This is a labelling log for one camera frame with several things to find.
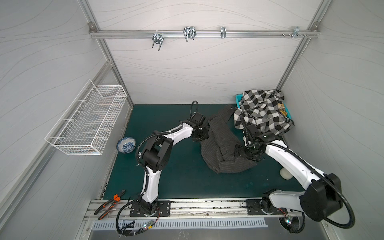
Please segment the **dark grey pinstripe shirt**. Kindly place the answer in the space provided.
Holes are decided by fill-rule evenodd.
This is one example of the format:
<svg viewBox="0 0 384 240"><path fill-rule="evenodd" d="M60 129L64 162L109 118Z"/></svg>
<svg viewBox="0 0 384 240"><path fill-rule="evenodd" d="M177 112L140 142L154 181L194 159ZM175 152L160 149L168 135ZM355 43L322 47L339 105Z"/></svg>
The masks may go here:
<svg viewBox="0 0 384 240"><path fill-rule="evenodd" d="M235 147L241 141L227 124L235 110L234 106L226 105L204 122L209 129L209 138L201 141L201 155L207 166L217 174L240 173L257 165L255 161L235 156Z"/></svg>

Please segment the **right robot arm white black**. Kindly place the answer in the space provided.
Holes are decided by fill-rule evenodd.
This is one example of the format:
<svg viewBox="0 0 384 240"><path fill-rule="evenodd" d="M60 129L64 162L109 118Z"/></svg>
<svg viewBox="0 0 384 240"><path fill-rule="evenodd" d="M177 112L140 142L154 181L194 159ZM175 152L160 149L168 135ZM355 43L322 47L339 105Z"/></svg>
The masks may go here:
<svg viewBox="0 0 384 240"><path fill-rule="evenodd" d="M279 222L290 233L298 234L306 217L315 222L326 221L331 225L350 229L356 223L351 204L342 193L341 180L335 174L325 174L298 156L278 137L270 134L251 134L244 130L244 146L236 146L235 156L256 157L266 154L277 161L291 178L302 186L301 192L272 189L262 195L259 202L246 200L248 215L283 214Z"/></svg>

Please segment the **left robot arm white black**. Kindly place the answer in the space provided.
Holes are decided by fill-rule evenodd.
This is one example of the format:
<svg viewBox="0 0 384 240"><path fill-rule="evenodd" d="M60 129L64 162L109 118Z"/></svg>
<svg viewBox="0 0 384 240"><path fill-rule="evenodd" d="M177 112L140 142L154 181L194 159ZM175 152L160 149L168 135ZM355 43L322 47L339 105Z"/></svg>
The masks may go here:
<svg viewBox="0 0 384 240"><path fill-rule="evenodd" d="M146 215L153 215L156 211L161 172L170 160L173 146L187 138L194 141L207 139L208 128L203 126L204 121L204 115L193 113L190 118L169 131L154 131L137 147L136 160L145 171L138 202Z"/></svg>

